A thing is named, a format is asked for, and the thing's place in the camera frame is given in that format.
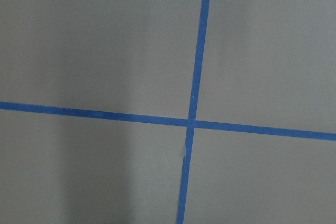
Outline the blue tape line lengthwise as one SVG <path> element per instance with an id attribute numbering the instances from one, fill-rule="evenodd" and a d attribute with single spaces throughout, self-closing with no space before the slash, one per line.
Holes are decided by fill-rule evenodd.
<path id="1" fill-rule="evenodd" d="M 197 32 L 197 42 L 196 42 L 196 48 L 195 48 L 195 59 L 194 59 L 191 95 L 190 95 L 188 118 L 187 118 L 187 124 L 186 124 L 184 157 L 183 157 L 183 163 L 182 163 L 181 181 L 180 181 L 178 206 L 177 206 L 177 213 L 176 213 L 176 223 L 178 224 L 184 223 L 184 216 L 185 216 L 185 209 L 186 209 L 188 181 L 189 181 L 189 174 L 190 174 L 190 166 L 191 166 L 192 150 L 193 150 L 193 139 L 194 139 L 195 125 L 196 125 L 199 92 L 200 92 L 199 88 L 200 88 L 201 75 L 202 75 L 202 65 L 203 65 L 205 40 L 206 40 L 206 32 L 207 32 L 209 5 L 210 5 L 210 0 L 201 1 L 200 18 L 199 18 L 198 32 Z"/>

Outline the blue tape line crosswise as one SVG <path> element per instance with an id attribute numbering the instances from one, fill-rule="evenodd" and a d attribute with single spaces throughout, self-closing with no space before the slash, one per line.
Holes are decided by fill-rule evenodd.
<path id="1" fill-rule="evenodd" d="M 187 126 L 187 119 L 167 118 L 160 116 L 125 114 L 95 110 L 83 110 L 73 108 L 60 108 L 55 106 L 22 104 L 13 102 L 1 102 L 2 110 L 11 110 L 19 112 L 53 114 L 63 116 L 75 116 L 81 118 L 103 119 L 110 121 L 125 121 L 147 124 L 169 125 L 169 126 Z M 275 135 L 284 137 L 308 138 L 314 140 L 335 141 L 334 133 L 304 131 L 294 129 L 282 129 L 276 127 L 253 126 L 243 124 L 231 124 L 211 121 L 195 121 L 197 129 L 232 131 L 242 133 L 253 133 L 263 135 Z"/>

